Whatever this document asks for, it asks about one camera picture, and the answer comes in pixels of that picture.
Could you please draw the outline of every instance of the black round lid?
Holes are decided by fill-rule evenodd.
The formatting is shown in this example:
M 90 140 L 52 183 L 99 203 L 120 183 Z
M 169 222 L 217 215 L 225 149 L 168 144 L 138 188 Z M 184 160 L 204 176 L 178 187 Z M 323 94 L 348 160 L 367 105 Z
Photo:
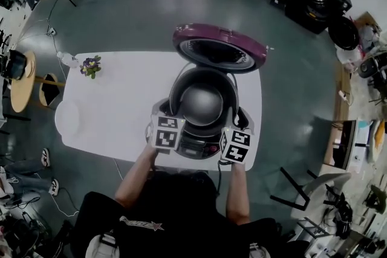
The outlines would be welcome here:
M 226 73 L 250 72 L 266 60 L 266 47 L 257 41 L 213 25 L 179 25 L 173 42 L 180 55 L 190 62 Z
M 354 50 L 360 41 L 355 24 L 344 16 L 334 19 L 328 27 L 332 41 L 343 50 Z

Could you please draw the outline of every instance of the forearm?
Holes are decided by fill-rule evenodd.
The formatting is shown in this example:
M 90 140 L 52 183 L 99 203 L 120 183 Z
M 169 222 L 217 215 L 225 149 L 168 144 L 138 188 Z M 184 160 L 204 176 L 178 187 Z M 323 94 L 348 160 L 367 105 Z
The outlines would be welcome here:
M 115 200 L 119 204 L 125 208 L 130 208 L 134 205 L 143 190 L 156 155 L 155 149 L 150 146 L 145 147 L 115 193 Z
M 250 222 L 249 196 L 247 195 L 247 180 L 245 167 L 233 164 L 229 193 L 227 195 L 226 216 L 237 225 Z

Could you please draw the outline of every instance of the purple lid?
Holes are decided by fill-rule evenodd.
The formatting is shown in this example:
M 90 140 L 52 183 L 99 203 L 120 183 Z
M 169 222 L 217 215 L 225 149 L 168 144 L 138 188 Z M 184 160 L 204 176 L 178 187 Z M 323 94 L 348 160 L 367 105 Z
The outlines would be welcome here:
M 226 73 L 246 73 L 265 63 L 266 47 L 244 34 L 207 24 L 176 27 L 176 50 L 197 65 Z

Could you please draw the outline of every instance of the black and white shoe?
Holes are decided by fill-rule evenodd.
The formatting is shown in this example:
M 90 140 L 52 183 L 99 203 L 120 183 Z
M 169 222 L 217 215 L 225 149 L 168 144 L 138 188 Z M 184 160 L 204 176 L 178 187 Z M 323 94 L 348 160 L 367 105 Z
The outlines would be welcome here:
M 59 191 L 59 182 L 57 179 L 54 178 L 48 192 L 51 193 L 53 196 L 57 196 L 58 191 Z
M 42 161 L 42 165 L 44 167 L 50 167 L 51 166 L 51 163 L 50 163 L 50 153 L 48 152 L 48 149 L 43 149 L 41 161 Z

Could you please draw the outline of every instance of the water bottle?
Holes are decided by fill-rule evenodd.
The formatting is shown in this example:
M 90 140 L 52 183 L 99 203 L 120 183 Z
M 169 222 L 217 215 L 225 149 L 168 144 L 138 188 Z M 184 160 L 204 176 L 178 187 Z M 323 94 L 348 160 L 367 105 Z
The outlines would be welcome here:
M 56 56 L 62 61 L 62 63 L 70 68 L 78 68 L 79 61 L 73 55 L 66 52 L 58 52 Z

